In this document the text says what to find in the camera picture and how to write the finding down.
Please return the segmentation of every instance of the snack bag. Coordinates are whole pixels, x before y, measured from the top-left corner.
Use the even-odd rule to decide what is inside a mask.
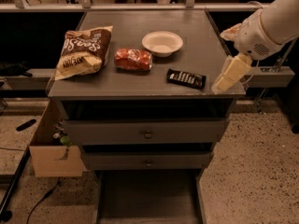
[[[55,80],[98,72],[107,65],[112,26],[67,31]]]
[[[118,49],[114,56],[114,64],[120,70],[150,71],[152,57],[143,49]]]

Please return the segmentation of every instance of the chip bag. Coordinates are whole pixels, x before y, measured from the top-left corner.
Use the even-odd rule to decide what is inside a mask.
[[[107,65],[112,26],[67,31],[55,80],[98,72]]]

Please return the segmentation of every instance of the paper bowl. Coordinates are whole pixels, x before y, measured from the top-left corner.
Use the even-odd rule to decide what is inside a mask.
[[[142,45],[155,56],[167,57],[183,46],[183,40],[176,34],[161,31],[144,36]]]

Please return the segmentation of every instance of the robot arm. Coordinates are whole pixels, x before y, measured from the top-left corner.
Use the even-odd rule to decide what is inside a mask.
[[[263,60],[299,36],[299,0],[275,0],[269,7],[255,11],[239,26],[235,37],[235,56],[212,89],[223,92],[230,89],[251,68],[252,60]]]

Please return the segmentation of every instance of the speckled floor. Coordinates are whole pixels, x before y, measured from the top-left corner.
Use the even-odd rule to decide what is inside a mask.
[[[15,127],[28,119],[39,120],[44,104],[8,103],[0,117],[0,147],[25,148],[37,124],[23,133],[17,133]],[[276,100],[265,102],[263,110],[260,115],[251,101],[238,102],[216,145],[215,157],[200,181],[207,224],[299,223],[299,135],[292,133]],[[0,156],[0,170],[11,173],[21,151],[1,149]],[[7,223],[26,223],[31,209],[57,180],[35,177],[29,160],[8,207],[12,219]],[[28,223],[91,224],[96,196],[97,184],[91,173],[60,178]],[[130,222],[111,219],[108,223],[140,222],[131,218]]]

